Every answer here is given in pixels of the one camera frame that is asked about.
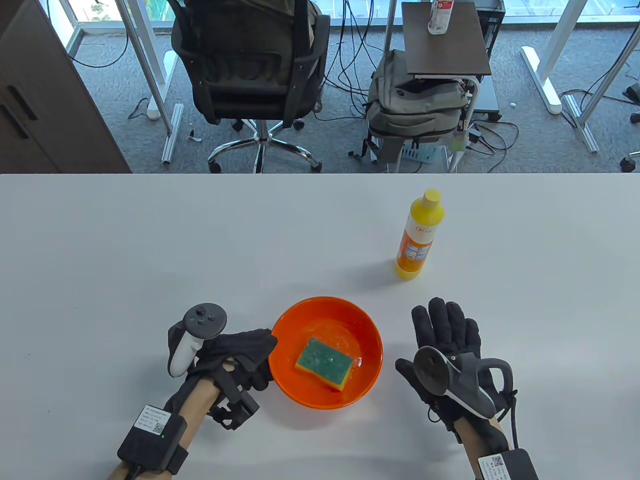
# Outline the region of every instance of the wooden cabinet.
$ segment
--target wooden cabinet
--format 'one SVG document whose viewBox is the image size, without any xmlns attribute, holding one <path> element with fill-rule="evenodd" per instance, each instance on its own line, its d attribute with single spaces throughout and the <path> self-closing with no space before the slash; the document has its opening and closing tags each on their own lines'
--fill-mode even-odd
<svg viewBox="0 0 640 480">
<path fill-rule="evenodd" d="M 37 0 L 2 1 L 0 173 L 131 172 Z"/>
</svg>

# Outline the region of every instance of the gray carpet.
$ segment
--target gray carpet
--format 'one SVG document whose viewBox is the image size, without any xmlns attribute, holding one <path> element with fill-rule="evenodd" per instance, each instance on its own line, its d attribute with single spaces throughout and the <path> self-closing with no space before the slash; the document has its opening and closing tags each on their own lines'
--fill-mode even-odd
<svg viewBox="0 0 640 480">
<path fill-rule="evenodd" d="M 504 162 L 495 172 L 616 172 L 620 159 L 630 151 L 640 150 L 640 125 L 632 125 L 629 114 L 637 109 L 612 100 L 603 99 L 591 117 L 589 124 L 601 150 L 590 154 L 579 135 L 561 116 L 552 116 L 529 77 L 520 55 L 521 45 L 530 45 L 540 53 L 551 35 L 551 29 L 522 30 L 505 29 L 500 32 L 492 55 L 494 83 L 502 110 L 503 120 L 514 122 L 520 128 L 520 136 L 514 147 L 508 151 Z M 552 75 L 558 92 L 571 88 L 588 88 L 602 75 L 616 59 L 631 34 L 629 28 L 577 29 L 573 32 L 556 69 Z M 170 37 L 158 35 L 162 50 L 170 48 Z M 330 55 L 333 58 L 339 35 L 332 33 Z M 368 43 L 381 47 L 383 32 L 370 33 Z M 125 43 L 124 36 L 86 36 L 77 57 L 85 63 L 106 63 L 119 55 Z M 394 35 L 393 48 L 403 48 L 403 36 Z M 368 48 L 375 63 L 381 52 Z M 345 58 L 350 58 L 351 39 L 343 45 Z M 640 73 L 640 56 L 630 59 L 629 75 Z M 149 91 L 140 66 L 133 52 L 128 48 L 124 57 L 109 68 L 90 69 L 77 65 L 96 105 L 113 133 L 131 169 L 136 173 L 174 172 L 206 173 L 206 159 L 211 150 L 226 141 L 248 136 L 248 130 L 236 133 L 231 129 L 230 120 L 219 126 L 209 125 L 193 105 L 191 84 L 182 63 L 179 62 L 166 100 L 169 114 L 176 102 L 184 104 L 184 114 L 179 137 L 173 155 L 173 162 L 162 165 L 161 153 L 164 147 L 165 131 L 162 121 L 152 122 L 144 116 L 127 120 L 127 115 Z M 356 59 L 356 70 L 362 88 L 368 88 L 373 66 L 364 51 Z M 635 82 L 621 72 L 609 89 L 609 95 L 619 97 L 620 92 Z M 334 66 L 330 77 L 335 81 L 339 68 Z M 349 73 L 353 82 L 355 74 Z M 351 116 L 349 94 L 326 86 L 323 92 L 323 111 L 319 118 L 329 119 Z M 382 167 L 370 162 L 356 161 L 347 156 L 349 150 L 358 150 L 362 138 L 362 121 L 355 119 L 323 122 L 309 115 L 306 126 L 296 132 L 293 129 L 281 132 L 278 137 L 301 145 L 323 161 L 323 172 L 380 172 Z M 495 126 L 507 142 L 514 138 L 514 131 L 508 125 Z M 190 130 L 202 137 L 201 143 L 188 139 Z M 489 135 L 494 145 L 501 145 L 500 139 Z M 224 172 L 251 172 L 255 152 L 253 149 L 230 152 L 220 157 Z M 490 157 L 467 152 L 460 164 L 460 172 L 486 172 L 501 158 L 501 154 Z M 416 169 L 413 162 L 405 162 L 402 171 Z M 309 167 L 304 160 L 286 152 L 270 149 L 267 152 L 264 171 L 305 173 Z"/>
</svg>

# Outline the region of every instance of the gray backpack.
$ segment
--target gray backpack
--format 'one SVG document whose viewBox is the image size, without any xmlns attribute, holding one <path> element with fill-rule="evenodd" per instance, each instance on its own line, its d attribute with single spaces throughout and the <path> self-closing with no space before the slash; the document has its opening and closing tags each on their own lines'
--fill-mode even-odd
<svg viewBox="0 0 640 480">
<path fill-rule="evenodd" d="M 455 130 L 469 98 L 456 80 L 415 79 L 402 50 L 391 50 L 376 69 L 367 102 L 376 137 L 419 139 Z"/>
</svg>

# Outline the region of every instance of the vr controller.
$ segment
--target vr controller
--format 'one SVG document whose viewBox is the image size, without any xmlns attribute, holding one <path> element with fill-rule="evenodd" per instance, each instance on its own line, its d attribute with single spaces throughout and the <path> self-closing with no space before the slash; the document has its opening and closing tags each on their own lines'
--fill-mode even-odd
<svg viewBox="0 0 640 480">
<path fill-rule="evenodd" d="M 436 396 L 447 396 L 476 417 L 492 419 L 497 407 L 489 394 L 478 383 L 478 372 L 499 369 L 504 378 L 500 392 L 505 401 L 513 393 L 511 366 L 499 358 L 477 358 L 473 353 L 460 353 L 446 357 L 433 347 L 422 347 L 413 358 L 413 368 L 420 383 Z"/>
<path fill-rule="evenodd" d="M 169 375 L 182 376 L 193 365 L 205 340 L 217 337 L 227 325 L 227 313 L 215 303 L 199 303 L 169 329 Z"/>
</svg>

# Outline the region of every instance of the white vr controller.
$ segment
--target white vr controller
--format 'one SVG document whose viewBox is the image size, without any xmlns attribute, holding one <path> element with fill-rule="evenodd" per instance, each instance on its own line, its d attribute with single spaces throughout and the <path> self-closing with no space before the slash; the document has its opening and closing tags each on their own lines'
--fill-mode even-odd
<svg viewBox="0 0 640 480">
<path fill-rule="evenodd" d="M 191 307 L 170 330 L 169 375 L 182 376 L 193 364 L 205 340 L 217 337 L 227 325 L 227 313 L 215 303 L 199 303 Z"/>
</svg>

